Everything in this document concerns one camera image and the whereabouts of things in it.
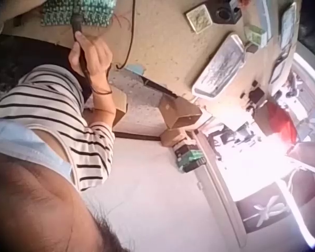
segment striped shirt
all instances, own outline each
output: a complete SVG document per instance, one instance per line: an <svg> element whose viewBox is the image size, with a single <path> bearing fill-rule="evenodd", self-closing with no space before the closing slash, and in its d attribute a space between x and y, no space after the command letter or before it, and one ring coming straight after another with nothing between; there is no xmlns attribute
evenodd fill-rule
<svg viewBox="0 0 315 252"><path fill-rule="evenodd" d="M83 103L77 79L54 65L35 68L0 100L0 119L47 131L61 143L80 191L107 179L114 143L114 134L107 124L87 125L82 117Z"/></svg>

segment wrist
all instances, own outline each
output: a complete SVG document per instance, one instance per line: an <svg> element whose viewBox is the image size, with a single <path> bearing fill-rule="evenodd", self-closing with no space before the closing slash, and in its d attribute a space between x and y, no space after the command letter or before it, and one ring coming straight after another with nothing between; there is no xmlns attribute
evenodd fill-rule
<svg viewBox="0 0 315 252"><path fill-rule="evenodd" d="M106 73L91 76L92 87L97 92L110 92L111 87L107 81Z"/></svg>

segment red object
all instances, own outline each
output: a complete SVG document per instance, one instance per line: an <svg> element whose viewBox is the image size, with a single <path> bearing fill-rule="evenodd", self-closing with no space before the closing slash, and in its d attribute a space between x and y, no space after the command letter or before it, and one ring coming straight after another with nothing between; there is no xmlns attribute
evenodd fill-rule
<svg viewBox="0 0 315 252"><path fill-rule="evenodd" d="M239 0L241 6L247 6L250 2L250 0Z"/></svg>
<svg viewBox="0 0 315 252"><path fill-rule="evenodd" d="M266 103L268 110L269 125L278 133L281 140L287 144L295 144L298 132L290 115L275 103Z"/></svg>

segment face mask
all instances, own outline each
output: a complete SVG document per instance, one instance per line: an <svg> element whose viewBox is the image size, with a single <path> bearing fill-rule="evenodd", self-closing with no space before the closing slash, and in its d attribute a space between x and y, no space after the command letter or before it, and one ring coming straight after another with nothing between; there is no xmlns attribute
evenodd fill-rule
<svg viewBox="0 0 315 252"><path fill-rule="evenodd" d="M42 165L72 183L71 165L60 158L32 130L21 124L0 120L0 153Z"/></svg>

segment wooden workbench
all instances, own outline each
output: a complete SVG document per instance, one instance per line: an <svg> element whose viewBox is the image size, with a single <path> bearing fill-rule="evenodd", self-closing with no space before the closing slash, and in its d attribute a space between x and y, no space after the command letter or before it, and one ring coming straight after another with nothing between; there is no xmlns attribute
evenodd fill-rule
<svg viewBox="0 0 315 252"><path fill-rule="evenodd" d="M135 38L129 58L130 69L143 69L146 78L167 87L175 94L193 100L191 87L203 68L209 55L214 53L230 32L236 32L246 42L244 24L259 25L259 17L254 1L243 9L243 17L236 25L216 25L197 35L192 32L184 13L203 0L137 0ZM239 71L233 83L214 101L197 100L215 117L220 118L231 128L239 128L245 122L246 99L240 99L242 92L248 93L251 84L257 80L268 92L268 82L272 68L280 55L279 12L287 6L288 0L273 0L276 27L268 46L255 54L247 54L245 66ZM302 0L296 0L300 13ZM114 63L123 63L127 55L131 37L132 2L118 0L116 17L108 28L84 27L90 35L103 34L114 54ZM295 52L297 29L293 47L279 82L288 77L290 62ZM70 26L41 27L40 17L30 13L20 27L5 29L6 34L24 36L71 47L73 44Z"/></svg>

